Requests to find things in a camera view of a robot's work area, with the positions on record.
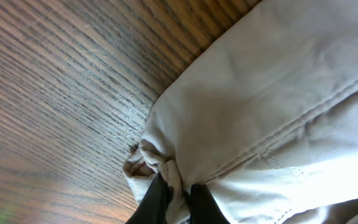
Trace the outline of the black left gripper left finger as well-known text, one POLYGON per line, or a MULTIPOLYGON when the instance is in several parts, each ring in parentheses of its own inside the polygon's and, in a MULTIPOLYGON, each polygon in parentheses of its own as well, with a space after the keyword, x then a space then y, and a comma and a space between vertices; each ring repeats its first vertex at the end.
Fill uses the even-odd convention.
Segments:
POLYGON ((166 211, 172 201, 172 188, 161 174, 154 177, 140 205, 126 224, 166 224, 166 211))

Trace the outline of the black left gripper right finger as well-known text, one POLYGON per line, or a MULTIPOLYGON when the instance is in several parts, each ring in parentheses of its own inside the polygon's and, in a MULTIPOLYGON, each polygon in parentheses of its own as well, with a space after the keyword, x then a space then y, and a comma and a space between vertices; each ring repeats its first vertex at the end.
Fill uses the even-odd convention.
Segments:
POLYGON ((192 224, 229 224, 206 185, 191 186, 190 213, 192 224))

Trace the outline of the beige cotton shorts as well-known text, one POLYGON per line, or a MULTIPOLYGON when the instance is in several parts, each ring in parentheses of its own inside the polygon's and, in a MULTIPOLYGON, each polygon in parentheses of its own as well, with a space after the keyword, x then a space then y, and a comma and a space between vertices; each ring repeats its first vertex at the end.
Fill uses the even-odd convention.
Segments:
POLYGON ((262 1, 150 110, 124 175, 206 185, 229 223, 358 223, 358 1, 262 1))

